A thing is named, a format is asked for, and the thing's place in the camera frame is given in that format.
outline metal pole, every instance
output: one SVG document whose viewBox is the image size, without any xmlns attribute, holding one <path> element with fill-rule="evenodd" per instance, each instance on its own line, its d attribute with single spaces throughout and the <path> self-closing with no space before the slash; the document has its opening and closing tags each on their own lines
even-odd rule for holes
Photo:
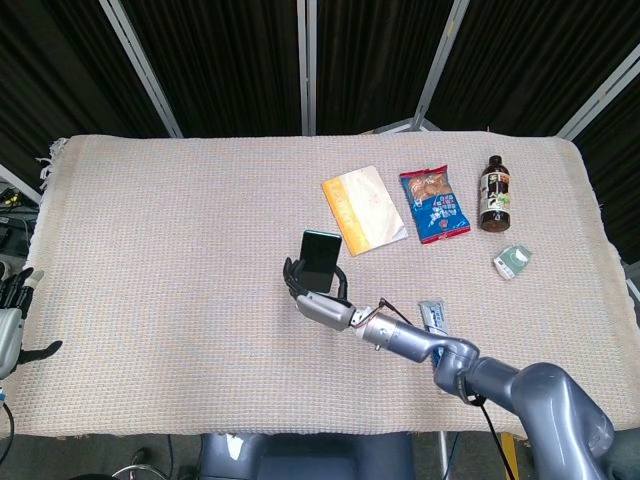
<svg viewBox="0 0 640 480">
<path fill-rule="evenodd" d="M 307 0 L 307 78 L 309 85 L 309 135 L 316 134 L 316 72 L 318 64 L 318 2 Z"/>
<path fill-rule="evenodd" d="M 26 197 L 30 200 L 40 204 L 40 200 L 42 200 L 42 195 L 27 185 L 25 182 L 20 180 L 13 172 L 11 172 L 4 165 L 0 165 L 0 177 L 4 178 L 11 185 L 20 190 Z"/>
<path fill-rule="evenodd" d="M 433 123 L 431 123 L 429 120 L 425 118 L 422 120 L 422 123 L 420 124 L 420 130 L 426 130 L 428 132 L 439 132 L 440 127 L 438 127 L 437 125 L 434 125 Z"/>
<path fill-rule="evenodd" d="M 411 119 L 406 118 L 404 120 L 400 120 L 399 122 L 394 122 L 389 125 L 384 125 L 382 127 L 378 127 L 374 129 L 371 133 L 381 134 L 381 133 L 398 133 L 398 132 L 406 132 L 409 130 L 409 126 L 411 125 Z"/>
<path fill-rule="evenodd" d="M 638 278 L 640 280 L 640 260 L 631 265 L 623 264 L 625 278 Z"/>
<path fill-rule="evenodd" d="M 131 65 L 138 74 L 142 86 L 147 92 L 149 99 L 153 103 L 160 120 L 164 124 L 167 132 L 173 138 L 183 138 L 178 122 L 173 116 L 171 106 L 164 95 L 160 82 L 156 77 L 151 64 L 147 59 L 138 36 L 129 22 L 120 0 L 100 0 L 100 6 L 111 23 L 111 27 L 118 36 L 122 48 L 129 57 Z"/>
<path fill-rule="evenodd" d="M 449 449 L 447 448 L 447 432 L 438 432 L 438 446 L 440 447 L 440 478 L 447 475 L 449 467 Z M 451 472 L 447 475 L 447 480 L 451 480 Z"/>
<path fill-rule="evenodd" d="M 309 135 L 309 86 L 307 78 L 307 2 L 298 0 L 298 64 L 300 68 L 300 123 L 302 135 Z"/>
<path fill-rule="evenodd" d="M 418 101 L 418 106 L 416 107 L 416 113 L 413 116 L 413 120 L 411 122 L 410 130 L 412 132 L 416 132 L 420 129 L 420 123 L 423 117 L 426 115 L 427 110 L 429 109 L 431 99 L 433 98 L 433 94 L 436 91 L 436 87 L 438 86 L 438 82 L 440 81 L 440 77 L 442 76 L 442 72 L 444 71 L 444 66 L 447 63 L 447 59 L 449 58 L 449 53 L 451 52 L 451 48 L 453 47 L 453 42 L 458 35 L 458 30 L 460 30 L 460 24 L 464 19 L 464 14 L 467 11 L 469 2 L 470 0 L 455 0 L 453 2 L 453 5 L 451 6 L 449 18 L 447 19 L 447 23 L 444 27 L 444 30 L 442 31 L 438 49 L 436 50 L 436 54 L 433 57 L 433 62 L 431 63 L 431 68 L 429 69 L 429 75 L 427 76 L 427 80 L 424 83 L 422 95 L 420 95 L 420 100 Z"/>
<path fill-rule="evenodd" d="M 633 296 L 636 297 L 638 302 L 640 302 L 640 290 L 638 290 L 638 287 L 636 287 L 635 283 L 633 283 L 633 280 L 630 278 L 627 278 L 626 282 L 629 290 L 633 293 Z"/>
<path fill-rule="evenodd" d="M 580 107 L 557 133 L 558 137 L 573 140 L 607 105 L 616 98 L 640 73 L 640 44 L 625 58 L 609 78 L 593 92 L 593 95 Z"/>
</svg>

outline snack bag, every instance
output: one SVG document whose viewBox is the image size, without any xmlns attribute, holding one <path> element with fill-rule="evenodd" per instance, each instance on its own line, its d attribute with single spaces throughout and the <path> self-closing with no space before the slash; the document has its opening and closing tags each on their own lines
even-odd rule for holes
<svg viewBox="0 0 640 480">
<path fill-rule="evenodd" d="M 400 174 L 422 243 L 471 230 L 447 180 L 447 166 Z"/>
</svg>

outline black cable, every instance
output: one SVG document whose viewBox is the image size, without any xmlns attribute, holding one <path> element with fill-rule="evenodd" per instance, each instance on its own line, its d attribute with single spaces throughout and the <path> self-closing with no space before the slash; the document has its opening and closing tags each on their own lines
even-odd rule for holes
<svg viewBox="0 0 640 480">
<path fill-rule="evenodd" d="M 171 442 L 171 435 L 167 435 L 167 444 L 169 445 L 169 475 L 167 480 L 171 480 L 173 476 L 173 443 Z"/>
<path fill-rule="evenodd" d="M 31 235 L 29 235 L 29 224 L 24 218 L 20 218 L 19 220 L 21 220 L 22 224 L 24 225 L 24 236 L 25 236 L 25 239 L 27 240 L 27 251 L 29 251 L 29 247 L 31 246 Z"/>
<path fill-rule="evenodd" d="M 0 208 L 0 217 L 7 215 L 38 215 L 38 210 L 17 210 L 18 208 L 27 208 L 19 205 L 17 207 Z"/>
<path fill-rule="evenodd" d="M 449 470 L 451 469 L 451 462 L 453 461 L 453 454 L 456 452 L 456 445 L 458 444 L 458 438 L 460 437 L 460 432 L 456 432 L 456 436 L 453 439 L 453 445 L 451 445 L 451 453 L 449 454 L 449 460 L 447 460 L 447 469 L 444 471 L 444 477 L 442 480 L 447 480 L 449 476 Z"/>
<path fill-rule="evenodd" d="M 411 323 L 409 321 L 409 319 L 407 317 L 405 317 L 404 315 L 402 315 L 402 313 L 400 312 L 400 310 L 398 310 L 396 307 L 394 307 L 393 305 L 391 305 L 391 303 L 389 303 L 389 301 L 382 297 L 380 298 L 380 303 L 378 304 L 378 306 L 385 306 L 387 307 L 389 310 L 391 310 L 392 312 L 395 312 L 396 314 L 398 314 L 398 316 L 403 319 L 406 323 L 408 323 L 409 325 L 411 325 L 413 327 L 413 323 Z"/>
<path fill-rule="evenodd" d="M 13 414 L 11 413 L 11 409 L 9 408 L 9 405 L 7 405 L 6 403 L 3 403 L 2 407 L 4 408 L 4 411 L 7 412 L 7 417 L 9 418 L 10 431 L 9 431 L 9 443 L 5 447 L 2 457 L 0 457 L 0 465 L 2 465 L 2 462 L 4 462 L 4 459 L 7 458 L 7 455 L 9 454 L 9 450 L 11 450 L 11 445 L 13 445 L 13 437 L 15 437 L 16 435 L 16 426 L 13 421 Z"/>
<path fill-rule="evenodd" d="M 197 474 L 200 475 L 200 468 L 202 468 L 202 451 L 204 450 L 204 434 L 200 435 L 200 453 L 198 454 L 198 465 L 196 469 L 198 470 Z"/>
<path fill-rule="evenodd" d="M 498 447 L 498 452 L 500 452 L 500 457 L 502 458 L 502 463 L 504 463 L 504 468 L 507 469 L 507 473 L 509 474 L 509 478 L 511 480 L 516 480 L 516 477 L 513 475 L 511 471 L 511 466 L 509 465 L 509 460 L 504 454 L 504 450 L 502 450 L 502 445 L 500 445 L 500 439 L 498 438 L 498 434 L 496 433 L 496 429 L 493 428 L 493 423 L 491 423 L 491 419 L 489 418 L 489 414 L 487 410 L 484 408 L 484 405 L 480 405 L 480 409 L 482 413 L 484 413 L 484 418 L 487 419 L 487 423 L 489 424 L 489 428 L 491 429 L 491 435 L 493 435 L 493 440 L 496 442 L 496 446 Z"/>
</svg>

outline beige cloth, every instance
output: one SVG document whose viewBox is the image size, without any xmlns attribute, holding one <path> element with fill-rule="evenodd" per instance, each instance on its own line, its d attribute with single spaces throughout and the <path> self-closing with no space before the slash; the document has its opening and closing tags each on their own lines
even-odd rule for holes
<svg viewBox="0 0 640 480">
<path fill-rule="evenodd" d="M 512 173 L 512 227 L 477 226 L 490 155 Z M 398 174 L 449 164 L 471 233 L 421 245 Z M 281 270 L 303 230 L 336 232 L 321 183 L 375 165 L 409 238 L 340 266 L 360 306 L 419 321 L 443 298 L 450 331 L 516 367 L 563 366 L 617 428 L 640 426 L 640 334 L 576 148 L 488 133 L 127 140 L 72 138 L 54 158 L 29 264 L 46 271 L 25 346 L 62 339 L 8 386 L 17 431 L 484 430 L 439 392 L 430 362 L 376 352 L 303 318 Z M 533 252 L 507 282 L 492 258 Z M 498 430 L 521 433 L 495 405 Z"/>
</svg>

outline bottle label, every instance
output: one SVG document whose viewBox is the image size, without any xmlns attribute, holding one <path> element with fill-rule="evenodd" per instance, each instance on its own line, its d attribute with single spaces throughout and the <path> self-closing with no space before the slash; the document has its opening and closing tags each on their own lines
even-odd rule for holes
<svg viewBox="0 0 640 480">
<path fill-rule="evenodd" d="M 509 175 L 492 172 L 480 179 L 480 215 L 487 212 L 509 213 Z"/>
</svg>

